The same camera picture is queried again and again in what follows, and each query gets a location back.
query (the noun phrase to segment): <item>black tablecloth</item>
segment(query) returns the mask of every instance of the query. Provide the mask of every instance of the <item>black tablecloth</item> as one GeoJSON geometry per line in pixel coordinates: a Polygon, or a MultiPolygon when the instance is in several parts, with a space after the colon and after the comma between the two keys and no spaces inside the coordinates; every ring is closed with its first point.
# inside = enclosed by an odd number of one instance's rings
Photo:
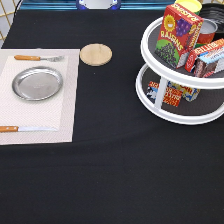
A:
{"type": "Polygon", "coordinates": [[[135,91],[140,42],[162,11],[19,11],[4,49],[113,51],[80,61],[72,143],[0,146],[0,223],[224,222],[224,116],[165,121],[135,91]]]}

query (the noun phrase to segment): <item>knife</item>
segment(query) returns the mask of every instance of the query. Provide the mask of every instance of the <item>knife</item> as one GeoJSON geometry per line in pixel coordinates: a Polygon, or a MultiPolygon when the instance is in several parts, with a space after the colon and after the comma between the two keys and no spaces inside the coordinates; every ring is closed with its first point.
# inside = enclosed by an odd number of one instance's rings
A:
{"type": "Polygon", "coordinates": [[[25,56],[25,55],[16,55],[14,56],[16,60],[28,60],[28,61],[40,61],[47,60],[50,62],[57,62],[64,59],[64,56],[52,57],[52,58],[41,58],[39,56],[25,56]]]}
{"type": "Polygon", "coordinates": [[[0,132],[18,132],[18,131],[57,131],[57,129],[49,127],[0,126],[0,132]]]}

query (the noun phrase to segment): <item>red box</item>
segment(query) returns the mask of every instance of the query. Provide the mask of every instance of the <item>red box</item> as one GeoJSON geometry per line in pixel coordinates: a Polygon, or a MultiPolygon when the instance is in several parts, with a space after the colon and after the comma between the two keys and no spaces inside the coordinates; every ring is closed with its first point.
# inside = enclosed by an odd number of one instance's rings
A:
{"type": "MultiPolygon", "coordinates": [[[[156,89],[159,89],[159,84],[156,83],[156,82],[151,81],[149,83],[149,86],[154,87],[156,89]]],[[[180,90],[167,87],[166,88],[166,93],[165,93],[164,98],[163,98],[163,102],[177,107],[180,103],[182,93],[183,92],[180,91],[180,90]]]]}
{"type": "Polygon", "coordinates": [[[216,40],[210,44],[207,44],[207,45],[204,45],[204,46],[201,46],[201,47],[198,47],[198,48],[192,50],[190,52],[187,62],[185,64],[185,69],[188,72],[194,72],[196,60],[198,59],[198,57],[200,57],[201,55],[203,55],[206,52],[217,50],[223,46],[224,46],[224,39],[222,38],[222,39],[216,40]]]}
{"type": "Polygon", "coordinates": [[[185,65],[203,19],[179,4],[165,9],[155,53],[174,68],[185,65]]]}

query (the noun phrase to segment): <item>snack box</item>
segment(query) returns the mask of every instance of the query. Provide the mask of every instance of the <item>snack box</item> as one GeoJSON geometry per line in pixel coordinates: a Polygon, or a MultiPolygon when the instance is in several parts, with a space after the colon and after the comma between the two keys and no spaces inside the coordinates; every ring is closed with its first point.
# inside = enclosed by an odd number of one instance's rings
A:
{"type": "MultiPolygon", "coordinates": [[[[146,94],[147,97],[156,99],[158,88],[159,88],[159,84],[151,81],[148,85],[147,94],[146,94]]],[[[163,102],[177,107],[180,103],[181,96],[182,96],[182,91],[167,87],[166,93],[163,98],[163,102]]]]}
{"type": "Polygon", "coordinates": [[[195,100],[200,92],[200,89],[182,86],[171,81],[168,81],[167,86],[180,90],[182,92],[182,97],[188,102],[195,100]]]}
{"type": "Polygon", "coordinates": [[[174,68],[185,65],[203,19],[179,4],[165,9],[155,53],[174,68]]]}
{"type": "Polygon", "coordinates": [[[219,39],[216,40],[210,44],[198,47],[194,50],[192,50],[189,54],[189,57],[187,59],[187,62],[185,64],[185,69],[188,72],[194,72],[195,70],[195,65],[196,65],[196,60],[198,57],[202,56],[203,54],[207,54],[210,51],[219,49],[224,46],[224,39],[219,39]]]}
{"type": "Polygon", "coordinates": [[[199,57],[195,66],[195,76],[206,78],[224,70],[224,47],[199,57]]]}

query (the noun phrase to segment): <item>wooden handle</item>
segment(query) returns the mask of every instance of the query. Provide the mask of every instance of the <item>wooden handle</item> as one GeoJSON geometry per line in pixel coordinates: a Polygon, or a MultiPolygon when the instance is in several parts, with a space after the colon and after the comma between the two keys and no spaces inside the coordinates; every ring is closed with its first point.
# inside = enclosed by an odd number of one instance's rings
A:
{"type": "Polygon", "coordinates": [[[0,132],[17,132],[18,129],[17,126],[0,126],[0,132]]]}
{"type": "Polygon", "coordinates": [[[16,55],[14,58],[16,60],[40,61],[40,57],[37,56],[16,55]]]}

